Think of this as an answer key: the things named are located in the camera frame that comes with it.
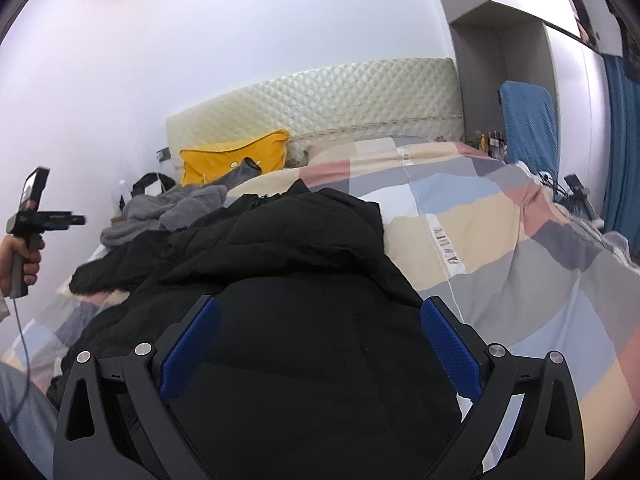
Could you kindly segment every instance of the human hand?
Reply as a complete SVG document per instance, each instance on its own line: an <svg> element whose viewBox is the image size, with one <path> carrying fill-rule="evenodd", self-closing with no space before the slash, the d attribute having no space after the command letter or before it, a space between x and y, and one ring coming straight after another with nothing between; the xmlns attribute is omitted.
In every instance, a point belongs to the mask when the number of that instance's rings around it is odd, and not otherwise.
<svg viewBox="0 0 640 480"><path fill-rule="evenodd" d="M44 249L43 240L40 240L39 248ZM40 272L42 259L40 251L30 253L22 238L5 236L0 242L0 292L5 297L11 292L11 270L15 253L21 254L27 261L24 264L24 282L27 285L33 285L38 279L38 272Z"/></svg>

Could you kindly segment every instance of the person's leg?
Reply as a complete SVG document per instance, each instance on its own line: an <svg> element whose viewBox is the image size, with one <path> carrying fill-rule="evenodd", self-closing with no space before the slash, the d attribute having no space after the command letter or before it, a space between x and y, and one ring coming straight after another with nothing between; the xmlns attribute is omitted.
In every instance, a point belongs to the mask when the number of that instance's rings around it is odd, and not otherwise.
<svg viewBox="0 0 640 480"><path fill-rule="evenodd" d="M15 368L0 363L0 415L5 421L13 415L22 399L26 377ZM58 412L33 384L9 428L29 459L47 479L53 479L53 441Z"/></svg>

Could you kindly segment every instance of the quilted headboard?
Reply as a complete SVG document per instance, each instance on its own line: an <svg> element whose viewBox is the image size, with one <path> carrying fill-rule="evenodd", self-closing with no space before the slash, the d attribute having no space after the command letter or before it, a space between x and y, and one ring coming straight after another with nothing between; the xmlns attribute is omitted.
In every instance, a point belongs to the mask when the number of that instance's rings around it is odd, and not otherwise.
<svg viewBox="0 0 640 480"><path fill-rule="evenodd" d="M385 59L306 70L223 94L169 117L172 153L257 137L291 134L287 165L303 164L316 139L419 136L463 138L462 101L449 58Z"/></svg>

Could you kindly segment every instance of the bed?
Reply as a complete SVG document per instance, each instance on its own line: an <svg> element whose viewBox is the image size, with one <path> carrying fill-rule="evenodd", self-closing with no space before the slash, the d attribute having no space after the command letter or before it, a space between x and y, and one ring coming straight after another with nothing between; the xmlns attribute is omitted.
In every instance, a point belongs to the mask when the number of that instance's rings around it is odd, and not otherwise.
<svg viewBox="0 0 640 480"><path fill-rule="evenodd" d="M430 142L419 131L316 139L307 146L306 166L254 178L231 190L227 203L245 193L283 192L299 178L312 190L331 187L379 203L385 252L423 298L440 296L486 342L513 354L542 357L556 349L565 355L591 479L640 406L640 270L615 237L602 237L553 204L526 167L460 142ZM103 254L100 248L94 257ZM125 297L119 291L75 297L63 285L27 324L41 390L60 373L60 359L87 323ZM2 359L24 369L18 340ZM468 404L459 402L465 413ZM485 468L500 457L518 403L512 400Z"/></svg>

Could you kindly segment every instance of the metal bolt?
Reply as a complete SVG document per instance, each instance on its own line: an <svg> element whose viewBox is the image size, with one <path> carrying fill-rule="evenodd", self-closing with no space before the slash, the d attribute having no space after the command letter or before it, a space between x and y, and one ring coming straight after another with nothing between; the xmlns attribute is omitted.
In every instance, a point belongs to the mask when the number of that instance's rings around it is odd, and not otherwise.
<svg viewBox="0 0 640 480"><path fill-rule="evenodd" d="M553 362L555 362L558 365L562 361L564 361L564 357L562 357L562 354L560 352L556 352L555 350L551 352L551 354L549 354L549 359L551 359Z"/></svg>
<svg viewBox="0 0 640 480"><path fill-rule="evenodd" d="M147 355L149 352L151 352L151 345L149 343L140 343L136 346L137 355Z"/></svg>
<svg viewBox="0 0 640 480"><path fill-rule="evenodd" d="M504 349L504 346L502 345L494 344L489 346L489 354L491 354L494 357L502 357L506 353L507 351Z"/></svg>
<svg viewBox="0 0 640 480"><path fill-rule="evenodd" d="M91 359L91 352L89 352L88 350L80 352L76 357L76 361L78 361L79 363L85 363L89 359Z"/></svg>

